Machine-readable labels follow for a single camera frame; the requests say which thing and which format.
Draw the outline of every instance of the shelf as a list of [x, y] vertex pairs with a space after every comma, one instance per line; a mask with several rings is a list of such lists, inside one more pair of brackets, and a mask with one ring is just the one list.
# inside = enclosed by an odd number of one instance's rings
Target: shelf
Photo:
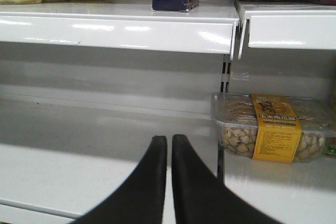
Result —
[[7, 5], [0, 41], [232, 54], [239, 18], [229, 1], [188, 13], [153, 12], [151, 2]]
[[336, 159], [309, 164], [254, 161], [225, 152], [225, 184], [285, 224], [333, 224]]
[[335, 50], [336, 6], [306, 3], [253, 3], [237, 1], [243, 27], [252, 48]]
[[164, 223], [174, 223], [171, 140], [186, 134], [217, 172], [210, 120], [0, 100], [0, 216], [9, 223], [68, 223], [109, 196], [154, 135], [168, 140]]

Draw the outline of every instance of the clear plastic box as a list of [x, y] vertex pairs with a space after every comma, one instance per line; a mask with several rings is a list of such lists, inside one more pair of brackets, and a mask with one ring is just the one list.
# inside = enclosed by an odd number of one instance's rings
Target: clear plastic box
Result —
[[[287, 98], [299, 118], [302, 134], [294, 162], [310, 162], [326, 152], [326, 144], [336, 138], [336, 123], [319, 101]], [[218, 125], [219, 144], [236, 155], [252, 157], [258, 122], [249, 95], [215, 93], [212, 119]]]

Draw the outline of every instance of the shelf bracket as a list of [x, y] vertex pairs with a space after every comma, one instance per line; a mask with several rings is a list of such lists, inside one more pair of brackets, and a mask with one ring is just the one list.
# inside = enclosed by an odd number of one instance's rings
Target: shelf bracket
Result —
[[242, 57], [243, 53], [243, 45], [244, 45], [244, 38], [245, 38], [245, 32], [246, 32], [246, 26], [248, 25], [248, 20], [244, 19], [243, 22], [243, 29], [241, 31], [241, 36], [240, 36], [240, 45], [239, 45], [239, 51], [238, 51], [238, 60], [240, 60]]

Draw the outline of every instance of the white metal shelf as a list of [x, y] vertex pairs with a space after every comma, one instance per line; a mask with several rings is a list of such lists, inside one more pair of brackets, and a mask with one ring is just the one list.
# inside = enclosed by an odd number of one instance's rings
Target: white metal shelf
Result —
[[164, 223], [175, 222], [173, 134], [186, 134], [217, 171], [210, 120], [0, 100], [0, 129], [0, 216], [9, 223], [68, 223], [83, 215], [128, 177], [154, 135], [166, 135], [169, 148]]
[[239, 18], [230, 1], [188, 13], [153, 12], [150, 1], [2, 6], [0, 41], [230, 54]]
[[253, 3], [237, 1], [243, 27], [252, 48], [335, 50], [336, 6], [307, 3]]
[[309, 164], [255, 161], [225, 152], [225, 184], [285, 224], [333, 224], [336, 159]]

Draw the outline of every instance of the black object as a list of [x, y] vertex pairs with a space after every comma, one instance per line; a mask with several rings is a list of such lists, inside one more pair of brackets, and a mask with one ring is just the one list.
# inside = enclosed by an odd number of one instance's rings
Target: black object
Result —
[[220, 183], [185, 135], [173, 136], [172, 179], [177, 224], [276, 224]]
[[139, 164], [106, 200], [72, 224], [160, 224], [167, 170], [167, 139], [155, 136]]

